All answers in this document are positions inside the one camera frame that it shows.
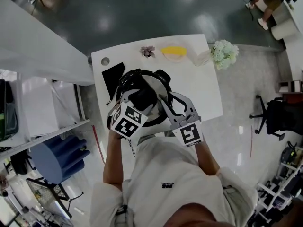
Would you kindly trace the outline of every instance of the white flower bouquet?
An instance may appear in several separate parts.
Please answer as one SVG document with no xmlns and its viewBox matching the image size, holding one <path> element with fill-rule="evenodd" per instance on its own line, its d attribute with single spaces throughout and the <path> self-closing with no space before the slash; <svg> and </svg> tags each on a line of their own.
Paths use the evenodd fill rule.
<svg viewBox="0 0 303 227">
<path fill-rule="evenodd" d="M 232 45 L 227 40 L 216 41 L 211 50 L 198 55 L 194 64 L 201 66 L 213 61 L 217 69 L 227 69 L 231 64 L 234 64 L 239 54 L 239 48 Z"/>
</svg>

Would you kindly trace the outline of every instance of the sneaker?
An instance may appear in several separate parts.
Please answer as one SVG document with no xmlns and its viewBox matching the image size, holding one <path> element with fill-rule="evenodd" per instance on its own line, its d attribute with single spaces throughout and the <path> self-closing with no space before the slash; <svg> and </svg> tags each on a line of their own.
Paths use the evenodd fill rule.
<svg viewBox="0 0 303 227">
<path fill-rule="evenodd" d="M 263 19 L 259 18 L 258 19 L 259 24 L 265 29 L 268 30 L 267 23 L 263 21 Z"/>
<path fill-rule="evenodd" d="M 248 9 L 253 9 L 255 7 L 255 5 L 251 5 L 250 2 L 245 4 L 245 7 L 247 7 Z"/>
</svg>

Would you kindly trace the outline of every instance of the blue chair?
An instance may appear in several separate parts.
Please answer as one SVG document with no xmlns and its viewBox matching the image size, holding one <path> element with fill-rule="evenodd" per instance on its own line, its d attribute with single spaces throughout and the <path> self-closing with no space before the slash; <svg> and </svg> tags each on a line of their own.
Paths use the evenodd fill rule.
<svg viewBox="0 0 303 227">
<path fill-rule="evenodd" d="M 84 168 L 83 158 L 90 151 L 81 150 L 86 140 L 70 135 L 65 140 L 53 137 L 31 148 L 30 156 L 39 173 L 50 183 L 60 184 Z"/>
</svg>

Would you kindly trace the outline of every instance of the reflective floor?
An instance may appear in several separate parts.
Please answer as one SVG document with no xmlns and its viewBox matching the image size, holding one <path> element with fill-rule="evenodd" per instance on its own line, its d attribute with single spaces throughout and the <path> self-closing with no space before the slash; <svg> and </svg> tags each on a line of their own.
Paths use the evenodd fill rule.
<svg viewBox="0 0 303 227">
<path fill-rule="evenodd" d="M 110 46 L 147 38 L 205 34 L 207 42 L 283 49 L 257 22 L 242 0 L 43 0 L 36 8 L 16 2 L 86 55 Z"/>
<path fill-rule="evenodd" d="M 256 94 L 261 95 L 265 102 L 278 96 L 275 86 L 280 80 L 280 74 L 276 53 L 241 48 L 236 64 L 227 70 L 217 70 L 216 73 L 223 116 L 202 123 L 210 150 L 220 166 L 229 167 L 247 184 L 255 186 L 259 181 L 266 182 L 275 175 L 286 142 L 289 140 L 295 144 L 302 139 L 300 135 L 286 131 L 284 140 L 278 141 L 277 137 L 267 135 L 266 128 L 257 135 L 254 130 L 259 127 L 260 119 L 249 119 L 249 114 L 261 112 L 260 103 L 255 99 Z M 95 125 L 99 141 L 107 135 L 103 134 L 94 85 L 82 87 L 81 94 L 85 113 L 91 123 L 76 128 L 75 133 L 88 140 L 92 154 L 84 158 L 85 168 L 64 184 L 80 186 L 85 192 L 83 197 L 72 202 L 71 213 L 77 225 L 88 226 L 92 186 L 102 181 L 103 172 L 91 125 Z M 135 158 L 129 147 L 123 148 L 122 152 L 124 175 L 128 178 Z M 82 209 L 86 215 L 79 214 L 73 207 Z"/>
</svg>

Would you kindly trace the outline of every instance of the office chair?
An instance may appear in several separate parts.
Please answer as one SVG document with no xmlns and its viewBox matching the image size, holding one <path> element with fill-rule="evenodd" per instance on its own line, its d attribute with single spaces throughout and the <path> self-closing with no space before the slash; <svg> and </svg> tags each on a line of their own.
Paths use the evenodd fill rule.
<svg viewBox="0 0 303 227">
<path fill-rule="evenodd" d="M 303 101 L 295 104 L 289 104 L 282 101 L 281 97 L 276 97 L 267 103 L 267 109 L 264 106 L 262 97 L 260 99 L 263 113 L 260 115 L 250 115 L 252 118 L 262 118 L 259 130 L 255 130 L 256 134 L 260 134 L 264 123 L 267 125 L 267 133 L 279 137 L 279 141 L 284 139 L 285 134 L 277 134 L 277 131 L 293 131 L 303 135 Z"/>
</svg>

